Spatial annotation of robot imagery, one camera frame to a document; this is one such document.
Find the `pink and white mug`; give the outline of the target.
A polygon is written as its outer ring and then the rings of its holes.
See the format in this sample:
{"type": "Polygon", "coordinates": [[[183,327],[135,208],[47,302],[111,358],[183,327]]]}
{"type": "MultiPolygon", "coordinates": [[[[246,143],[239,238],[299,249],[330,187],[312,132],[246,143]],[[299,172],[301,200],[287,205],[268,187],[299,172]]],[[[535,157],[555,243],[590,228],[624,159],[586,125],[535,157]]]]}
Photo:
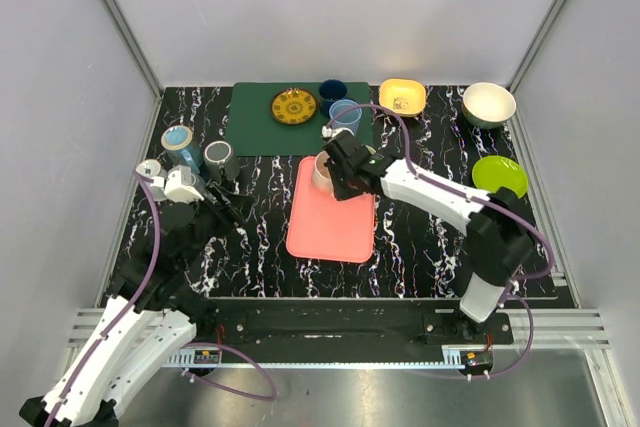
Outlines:
{"type": "Polygon", "coordinates": [[[326,152],[322,152],[315,157],[311,182],[317,191],[327,195],[333,195],[334,188],[327,165],[328,160],[329,156],[326,152]]]}

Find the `dark grey mug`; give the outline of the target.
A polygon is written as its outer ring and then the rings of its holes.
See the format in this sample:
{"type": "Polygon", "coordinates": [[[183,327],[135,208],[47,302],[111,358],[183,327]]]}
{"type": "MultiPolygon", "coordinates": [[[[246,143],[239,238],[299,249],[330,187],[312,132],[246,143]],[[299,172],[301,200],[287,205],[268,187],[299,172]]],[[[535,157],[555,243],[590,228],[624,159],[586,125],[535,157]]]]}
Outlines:
{"type": "Polygon", "coordinates": [[[203,153],[210,179],[214,182],[233,182],[240,174],[239,161],[233,147],[224,140],[211,142],[203,153]]]}

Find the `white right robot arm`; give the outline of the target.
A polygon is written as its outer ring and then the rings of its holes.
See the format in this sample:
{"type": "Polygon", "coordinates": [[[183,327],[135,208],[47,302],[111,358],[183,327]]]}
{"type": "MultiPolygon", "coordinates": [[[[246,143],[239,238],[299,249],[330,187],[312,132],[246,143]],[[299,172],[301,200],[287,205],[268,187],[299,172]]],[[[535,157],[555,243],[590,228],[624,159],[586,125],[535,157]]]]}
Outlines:
{"type": "Polygon", "coordinates": [[[337,200],[375,194],[404,202],[465,236],[471,277],[454,331],[463,342],[480,341],[515,271],[534,250],[533,236],[521,224],[523,204],[518,196],[507,188],[492,194],[449,181],[409,165],[397,154],[373,150],[347,128],[324,127],[321,136],[337,200]]]}

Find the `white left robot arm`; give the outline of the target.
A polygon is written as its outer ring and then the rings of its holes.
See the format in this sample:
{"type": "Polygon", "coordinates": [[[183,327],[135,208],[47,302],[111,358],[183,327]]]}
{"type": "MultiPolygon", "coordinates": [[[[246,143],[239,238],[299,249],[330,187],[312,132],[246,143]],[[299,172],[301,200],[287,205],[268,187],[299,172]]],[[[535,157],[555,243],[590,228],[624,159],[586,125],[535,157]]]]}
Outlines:
{"type": "Polygon", "coordinates": [[[27,399],[31,426],[116,426],[140,389],[185,344],[216,330],[214,307],[186,284],[214,237],[244,225],[251,199],[204,188],[193,203],[149,203],[152,234],[121,267],[102,316],[55,386],[27,399]]]}

